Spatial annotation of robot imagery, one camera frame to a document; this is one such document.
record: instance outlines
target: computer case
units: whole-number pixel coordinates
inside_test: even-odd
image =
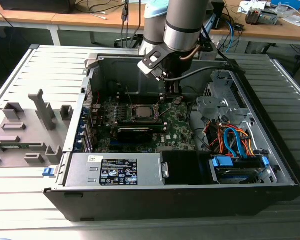
[[[76,0],[0,0],[4,10],[26,10],[69,14],[75,8]]]

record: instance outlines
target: table leg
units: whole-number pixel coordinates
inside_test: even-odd
[[[53,41],[53,44],[55,46],[61,46],[61,43],[60,43],[60,39],[59,39],[59,34],[58,34],[58,26],[57,25],[50,25],[48,27],[48,29],[50,30],[50,34],[51,34],[51,37],[52,37],[52,41]]]

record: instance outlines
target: power cable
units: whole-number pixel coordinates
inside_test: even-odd
[[[138,32],[139,29],[140,29],[140,26],[141,26],[141,0],[139,0],[139,24],[138,24],[137,29],[136,29],[136,30],[134,31],[134,33],[133,33],[133,36],[132,36],[131,41],[130,41],[130,46],[129,46],[129,48],[131,48],[131,45],[132,45],[132,43],[133,43],[133,41],[134,41],[134,37],[137,35],[137,32]]]

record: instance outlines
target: blue latch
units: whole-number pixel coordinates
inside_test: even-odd
[[[55,171],[55,169],[53,169],[52,167],[46,167],[43,170],[42,176],[44,176],[44,177],[54,176],[54,171]]]
[[[268,158],[266,156],[262,157],[262,161],[263,161],[263,163],[264,163],[265,166],[268,166],[270,164],[269,160],[268,160]]]
[[[229,156],[215,156],[212,159],[212,163],[214,167],[233,167],[234,163],[232,162],[231,157]]]

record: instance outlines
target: motherboard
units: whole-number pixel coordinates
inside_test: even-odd
[[[96,153],[159,153],[194,150],[187,104],[182,99],[154,104],[107,100],[94,116]]]

